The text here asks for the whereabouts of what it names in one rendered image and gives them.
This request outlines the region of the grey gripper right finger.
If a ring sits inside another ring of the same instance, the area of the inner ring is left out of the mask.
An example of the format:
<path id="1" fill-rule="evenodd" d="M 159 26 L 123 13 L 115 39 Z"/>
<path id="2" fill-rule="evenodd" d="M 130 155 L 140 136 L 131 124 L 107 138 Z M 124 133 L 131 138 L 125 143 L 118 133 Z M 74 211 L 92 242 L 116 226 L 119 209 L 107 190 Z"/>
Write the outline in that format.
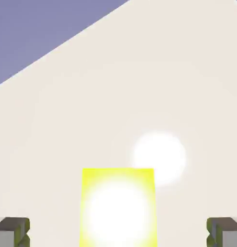
<path id="1" fill-rule="evenodd" d="M 233 218 L 208 218 L 207 230 L 207 247 L 237 247 L 237 222 Z"/>

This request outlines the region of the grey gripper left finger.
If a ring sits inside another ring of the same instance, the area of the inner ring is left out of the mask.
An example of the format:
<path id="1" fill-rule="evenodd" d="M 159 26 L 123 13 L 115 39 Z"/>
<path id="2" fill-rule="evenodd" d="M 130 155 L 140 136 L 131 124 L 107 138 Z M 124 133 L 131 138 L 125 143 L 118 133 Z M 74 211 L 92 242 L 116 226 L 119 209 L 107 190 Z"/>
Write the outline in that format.
<path id="1" fill-rule="evenodd" d="M 30 247 L 29 230 L 29 218 L 3 218 L 0 220 L 0 247 Z"/>

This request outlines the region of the small yellow cube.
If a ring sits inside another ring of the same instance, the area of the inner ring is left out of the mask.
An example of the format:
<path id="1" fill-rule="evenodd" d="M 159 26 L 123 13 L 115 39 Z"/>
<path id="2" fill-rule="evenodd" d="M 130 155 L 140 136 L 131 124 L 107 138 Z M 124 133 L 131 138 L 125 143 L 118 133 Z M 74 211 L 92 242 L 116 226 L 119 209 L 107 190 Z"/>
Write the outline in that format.
<path id="1" fill-rule="evenodd" d="M 82 170 L 79 247 L 157 247 L 152 168 Z"/>

